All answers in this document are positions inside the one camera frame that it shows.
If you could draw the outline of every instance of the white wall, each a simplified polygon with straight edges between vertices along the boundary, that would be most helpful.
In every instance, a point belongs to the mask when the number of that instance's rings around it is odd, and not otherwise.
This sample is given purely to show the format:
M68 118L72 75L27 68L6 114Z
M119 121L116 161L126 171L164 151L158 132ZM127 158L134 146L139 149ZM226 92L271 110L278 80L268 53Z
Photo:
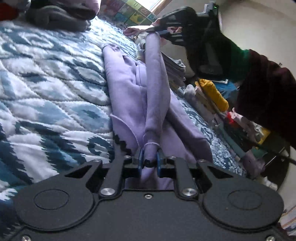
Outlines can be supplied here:
M270 60L281 62L296 76L296 21L290 18L292 10L296 11L296 3L290 0L255 1L225 4L221 8L223 33L239 47L253 49ZM296 159L294 149L291 156ZM296 204L295 165L289 166L279 193L285 207Z
M227 0L217 0L216 3L219 5L222 5L225 3ZM209 0L172 0L160 13L159 17L163 16L164 14L167 14L171 11L174 11L182 6L189 6L192 7L196 12L202 12L204 9L204 5L209 3ZM161 50L168 55L171 58L174 59L181 59L182 62L186 65L187 67L187 75L188 76L193 76L194 73L192 70L189 69L189 64L187 62L187 57L186 57L186 51L184 47L176 46L171 44L170 42L167 42L165 46L161 48Z

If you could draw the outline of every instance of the bedspread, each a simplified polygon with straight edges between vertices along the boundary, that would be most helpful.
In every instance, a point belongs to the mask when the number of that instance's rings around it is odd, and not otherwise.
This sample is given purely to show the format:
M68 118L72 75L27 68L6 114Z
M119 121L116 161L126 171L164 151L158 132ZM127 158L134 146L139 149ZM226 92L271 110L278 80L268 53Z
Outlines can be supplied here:
M107 42L135 58L135 44L97 18L86 33L0 22L0 237L18 225L11 197L19 189L98 157L112 162ZM242 175L223 140L180 101L205 134L214 162Z

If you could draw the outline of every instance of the sleeve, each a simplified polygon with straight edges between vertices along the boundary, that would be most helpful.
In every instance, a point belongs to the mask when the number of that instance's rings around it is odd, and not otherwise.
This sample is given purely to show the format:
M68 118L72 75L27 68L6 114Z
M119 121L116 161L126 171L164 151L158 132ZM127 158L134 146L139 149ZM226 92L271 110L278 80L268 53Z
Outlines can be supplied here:
M296 81L287 68L250 50L250 71L240 86L235 110L296 148Z

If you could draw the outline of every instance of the yellow cloth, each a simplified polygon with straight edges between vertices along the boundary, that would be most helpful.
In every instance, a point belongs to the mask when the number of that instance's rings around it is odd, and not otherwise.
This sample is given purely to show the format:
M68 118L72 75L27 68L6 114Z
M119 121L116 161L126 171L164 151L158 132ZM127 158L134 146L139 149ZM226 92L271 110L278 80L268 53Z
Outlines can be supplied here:
M211 100L216 104L217 108L221 112L225 112L229 108L229 104L226 99L223 98L221 93L216 89L214 83L210 80L200 79L200 85L202 90L211 98Z

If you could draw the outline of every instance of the patterned bedding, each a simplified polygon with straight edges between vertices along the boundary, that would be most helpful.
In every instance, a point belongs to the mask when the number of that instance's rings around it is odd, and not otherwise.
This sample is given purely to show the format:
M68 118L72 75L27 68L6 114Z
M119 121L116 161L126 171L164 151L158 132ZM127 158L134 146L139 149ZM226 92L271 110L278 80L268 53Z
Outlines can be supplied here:
M134 43L99 19L78 34L0 23L0 237L17 226L11 197L19 189L98 156L113 160L106 42L135 58ZM215 163L243 175L223 140L180 101L207 137Z

